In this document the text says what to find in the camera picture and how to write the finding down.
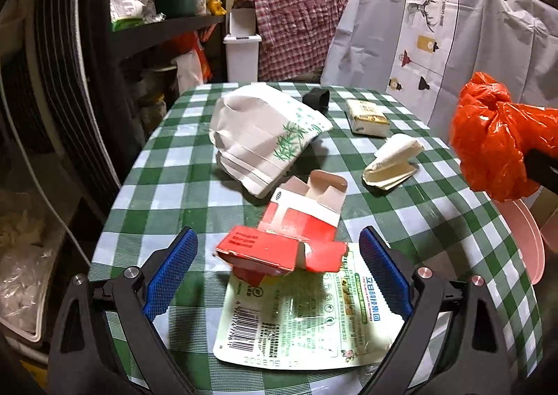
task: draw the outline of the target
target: green checkered tablecloth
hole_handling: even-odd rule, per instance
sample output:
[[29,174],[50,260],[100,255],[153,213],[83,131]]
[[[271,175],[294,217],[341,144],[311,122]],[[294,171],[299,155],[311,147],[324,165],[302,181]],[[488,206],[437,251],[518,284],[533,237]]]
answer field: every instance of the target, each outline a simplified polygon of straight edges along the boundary
[[[270,83],[300,98],[315,85]],[[337,395],[358,393],[370,377],[366,368],[324,372],[274,372],[221,362],[211,352],[230,269],[213,250],[234,226],[257,226],[268,199],[258,200],[216,166],[208,137],[213,107],[238,84],[203,85],[188,91],[170,110],[139,155],[97,244],[89,277],[114,277],[141,266],[167,247],[183,226],[199,238],[199,252],[165,314],[154,325],[184,374],[202,394]],[[330,88],[328,117],[334,125],[304,151],[290,175],[306,180],[315,168],[349,183],[337,241],[357,242],[367,225],[415,264],[444,277],[466,280],[480,274],[488,283],[502,321],[512,374],[528,375],[542,357],[541,320],[535,294],[510,230],[483,193],[471,192],[459,161],[428,127],[391,96]],[[392,132],[416,137],[425,147],[418,171],[389,193],[370,191],[362,170],[383,140],[355,136],[345,116],[345,99],[373,101]],[[141,381],[115,314],[109,316],[116,348],[129,376]],[[421,364],[428,374],[443,334],[433,334]]]

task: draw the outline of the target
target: white bag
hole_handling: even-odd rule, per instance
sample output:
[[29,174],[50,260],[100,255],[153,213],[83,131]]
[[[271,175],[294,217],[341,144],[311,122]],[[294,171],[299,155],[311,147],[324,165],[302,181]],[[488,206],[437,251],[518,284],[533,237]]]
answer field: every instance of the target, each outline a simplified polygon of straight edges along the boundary
[[200,57],[197,56],[196,51],[189,51],[172,59],[172,64],[177,67],[176,80],[178,82],[178,93],[180,96],[185,91],[203,85],[204,75],[202,72],[202,64]]
[[220,98],[209,127],[217,164],[259,198],[309,142],[333,128],[321,113],[266,84],[243,86]]

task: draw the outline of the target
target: gray cloth curtain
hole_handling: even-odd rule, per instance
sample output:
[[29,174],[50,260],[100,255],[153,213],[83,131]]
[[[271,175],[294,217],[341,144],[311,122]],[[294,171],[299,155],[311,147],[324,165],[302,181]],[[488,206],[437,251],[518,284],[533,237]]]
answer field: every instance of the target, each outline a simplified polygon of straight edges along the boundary
[[[414,39],[402,62],[408,64],[399,67],[404,59],[400,33],[409,29],[423,40],[437,39],[444,30],[436,54],[443,60],[421,62],[432,55],[418,50]],[[452,37],[447,36],[450,29]],[[558,10],[543,0],[350,0],[331,42],[322,83],[391,94],[447,141],[459,92],[475,71],[507,85],[515,102],[558,107],[557,63]],[[396,68],[399,77],[409,70],[423,78],[406,88],[394,78]],[[421,110],[417,99],[424,92],[431,95],[430,112]]]

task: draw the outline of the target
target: red plastic bag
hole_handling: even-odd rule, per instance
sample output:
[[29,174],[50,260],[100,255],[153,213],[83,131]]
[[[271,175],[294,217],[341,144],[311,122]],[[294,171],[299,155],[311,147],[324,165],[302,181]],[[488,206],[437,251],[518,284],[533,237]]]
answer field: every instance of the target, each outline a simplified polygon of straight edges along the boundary
[[523,155],[536,148],[558,157],[558,109],[512,104],[504,85],[475,73],[459,95],[450,142],[472,190],[497,201],[528,197],[539,184],[527,178]]

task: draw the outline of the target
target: white cable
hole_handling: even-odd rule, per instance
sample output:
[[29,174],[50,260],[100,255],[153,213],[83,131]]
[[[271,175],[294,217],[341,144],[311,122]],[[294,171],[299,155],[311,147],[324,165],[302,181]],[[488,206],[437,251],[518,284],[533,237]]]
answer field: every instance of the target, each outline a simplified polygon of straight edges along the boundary
[[25,152],[25,148],[23,148],[23,144],[21,143],[20,136],[17,133],[16,125],[13,124],[12,114],[9,112],[8,101],[6,100],[6,92],[4,91],[4,82],[2,81],[2,71],[1,70],[0,70],[0,95],[2,95],[2,103],[4,104],[4,108],[6,109],[6,117],[8,118],[9,127],[10,127],[10,129],[12,129],[13,137],[15,137],[15,139],[16,139],[17,145],[19,146],[20,151],[21,151],[21,155],[23,156],[23,160],[25,160],[25,165],[27,165],[27,168],[29,169],[29,174],[31,175],[31,178],[33,179],[33,182],[35,183],[35,186],[37,187],[38,192],[41,194],[41,197],[43,197],[43,200],[45,200],[45,203],[48,206],[48,209],[50,209],[50,211],[54,214],[54,217],[58,220],[58,222],[60,222],[62,224],[62,226],[66,230],[66,233],[68,233],[68,236],[74,242],[77,251],[82,255],[83,259],[87,263],[87,266],[91,266],[91,261],[89,261],[89,259],[87,258],[87,256],[83,252],[82,246],[79,245],[79,243],[77,242],[77,239],[75,239],[74,234],[70,231],[70,229],[68,228],[68,225],[66,225],[66,222],[63,221],[62,218],[58,215],[58,213],[56,212],[56,210],[52,206],[51,202],[46,197],[45,192],[43,191],[43,189],[41,189],[41,185],[39,184],[38,179],[35,176],[35,172],[33,171],[33,167],[31,166],[31,162],[29,162],[29,158],[27,157],[27,153]]

